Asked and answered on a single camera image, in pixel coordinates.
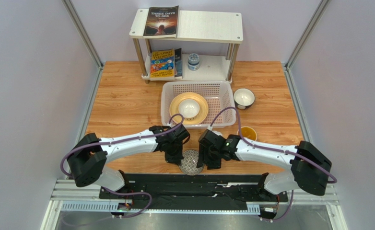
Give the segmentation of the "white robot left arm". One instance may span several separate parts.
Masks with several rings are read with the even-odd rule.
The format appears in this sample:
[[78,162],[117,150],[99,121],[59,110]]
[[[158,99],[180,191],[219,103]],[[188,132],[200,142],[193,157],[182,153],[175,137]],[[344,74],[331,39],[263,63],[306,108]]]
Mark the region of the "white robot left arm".
[[77,187],[96,184],[117,192],[126,180],[123,173],[107,163],[139,153],[164,152],[167,163],[180,164],[183,144],[190,138],[183,125],[152,126],[140,133],[116,138],[98,138],[95,133],[84,136],[63,159]]

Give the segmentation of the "white plastic basket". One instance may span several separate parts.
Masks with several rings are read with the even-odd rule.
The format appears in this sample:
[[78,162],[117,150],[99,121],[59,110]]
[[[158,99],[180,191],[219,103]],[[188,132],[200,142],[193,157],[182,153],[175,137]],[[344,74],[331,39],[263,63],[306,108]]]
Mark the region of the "white plastic basket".
[[234,106],[233,91],[227,81],[174,81],[163,85],[161,94],[161,120],[166,125],[172,114],[170,105],[174,98],[182,93],[193,92],[202,96],[208,104],[206,118],[198,124],[188,124],[184,121],[186,128],[205,129],[215,119],[213,128],[231,126],[236,122],[236,112],[226,110],[220,116],[217,114],[224,108]]

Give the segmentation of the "white striped bowl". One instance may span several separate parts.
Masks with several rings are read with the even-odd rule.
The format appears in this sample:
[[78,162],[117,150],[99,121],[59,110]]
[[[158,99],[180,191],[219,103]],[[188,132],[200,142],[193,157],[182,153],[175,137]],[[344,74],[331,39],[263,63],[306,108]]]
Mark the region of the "white striped bowl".
[[185,119],[195,119],[200,112],[200,105],[194,99],[185,99],[179,103],[178,111]]

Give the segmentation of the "grey patterned bowl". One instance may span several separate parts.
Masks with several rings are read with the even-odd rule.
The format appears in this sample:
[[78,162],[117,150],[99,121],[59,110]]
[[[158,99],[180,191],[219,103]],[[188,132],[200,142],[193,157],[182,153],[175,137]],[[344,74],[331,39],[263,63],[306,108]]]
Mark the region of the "grey patterned bowl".
[[183,159],[179,165],[179,169],[186,175],[197,175],[203,171],[203,166],[197,167],[199,160],[199,152],[197,150],[188,149],[183,152]]

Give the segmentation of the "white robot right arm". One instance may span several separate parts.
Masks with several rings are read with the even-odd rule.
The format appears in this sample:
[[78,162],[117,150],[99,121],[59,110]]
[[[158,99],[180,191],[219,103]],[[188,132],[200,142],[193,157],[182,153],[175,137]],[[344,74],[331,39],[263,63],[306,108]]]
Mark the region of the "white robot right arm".
[[282,168],[284,171],[280,173],[264,173],[258,183],[261,189],[274,195],[302,189],[323,196],[330,183],[331,161],[308,141],[275,145],[234,134],[224,138],[219,132],[205,130],[199,138],[197,166],[219,169],[222,160],[257,161]]

